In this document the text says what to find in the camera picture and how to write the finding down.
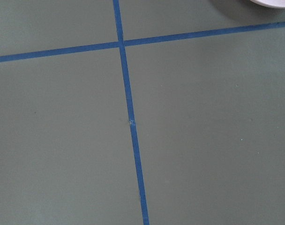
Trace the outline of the pink plate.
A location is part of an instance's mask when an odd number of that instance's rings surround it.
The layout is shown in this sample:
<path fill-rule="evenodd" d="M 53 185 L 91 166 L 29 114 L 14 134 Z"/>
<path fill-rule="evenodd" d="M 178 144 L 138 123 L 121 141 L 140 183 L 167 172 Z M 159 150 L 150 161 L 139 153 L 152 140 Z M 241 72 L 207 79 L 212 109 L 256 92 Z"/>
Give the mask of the pink plate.
<path fill-rule="evenodd" d="M 255 4 L 268 8 L 285 9 L 285 0 L 250 0 L 250 1 Z"/>

